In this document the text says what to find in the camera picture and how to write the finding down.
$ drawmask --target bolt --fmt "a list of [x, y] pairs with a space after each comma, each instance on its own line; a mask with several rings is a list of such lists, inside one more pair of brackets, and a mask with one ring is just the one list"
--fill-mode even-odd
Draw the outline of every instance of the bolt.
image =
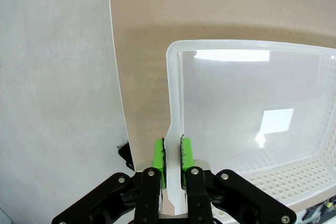
[[124, 179], [123, 177], [121, 177], [121, 178], [118, 179], [118, 182], [119, 182], [119, 183], [124, 183], [124, 182], [125, 182], [125, 179]]
[[289, 223], [290, 219], [289, 219], [289, 217], [288, 217], [287, 215], [284, 215], [284, 216], [281, 218], [281, 221], [282, 221], [282, 223], [287, 224], [287, 223]]
[[198, 174], [198, 170], [197, 170], [196, 168], [193, 168], [193, 169], [191, 170], [191, 174], [193, 174], [193, 175]]
[[223, 180], [227, 180], [227, 179], [229, 178], [229, 175], [227, 175], [226, 173], [223, 173], [223, 174], [221, 175], [221, 178], [222, 178]]

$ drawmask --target white plastic basket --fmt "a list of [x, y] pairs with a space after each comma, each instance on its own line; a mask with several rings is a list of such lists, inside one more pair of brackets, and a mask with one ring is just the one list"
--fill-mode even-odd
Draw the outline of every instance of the white plastic basket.
[[296, 212], [336, 194], [335, 49], [177, 41], [167, 51], [167, 74], [167, 185], [176, 214], [186, 211], [176, 176], [182, 134], [213, 173], [232, 169]]

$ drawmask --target white plastic bin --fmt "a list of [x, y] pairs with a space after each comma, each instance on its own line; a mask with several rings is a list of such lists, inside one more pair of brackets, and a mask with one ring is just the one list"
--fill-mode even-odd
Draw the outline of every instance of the white plastic bin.
[[[167, 185], [175, 213], [184, 134], [213, 173], [232, 169], [299, 211], [336, 194], [336, 50], [252, 40], [170, 45]], [[221, 221], [230, 216], [214, 209]]]

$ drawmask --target beige tabletop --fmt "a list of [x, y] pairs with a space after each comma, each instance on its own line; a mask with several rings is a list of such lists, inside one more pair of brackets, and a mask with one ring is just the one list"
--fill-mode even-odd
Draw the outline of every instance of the beige tabletop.
[[253, 39], [336, 47], [336, 0], [111, 0], [125, 119], [135, 164], [165, 136], [165, 53], [183, 39]]

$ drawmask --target silver screw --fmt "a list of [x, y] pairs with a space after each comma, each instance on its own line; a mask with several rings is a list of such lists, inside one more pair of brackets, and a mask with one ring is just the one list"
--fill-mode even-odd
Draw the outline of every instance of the silver screw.
[[290, 218], [287, 216], [287, 215], [284, 215], [282, 218], [281, 218], [281, 221], [282, 221], [282, 223], [289, 223], [289, 221], [290, 221]]
[[196, 174], [198, 174], [198, 170], [196, 169], [196, 168], [193, 168], [192, 170], [191, 170], [191, 174], [193, 174], [193, 175], [196, 175]]
[[221, 178], [222, 178], [223, 180], [227, 180], [227, 179], [229, 178], [229, 175], [227, 175], [226, 173], [223, 173], [223, 174], [221, 175]]

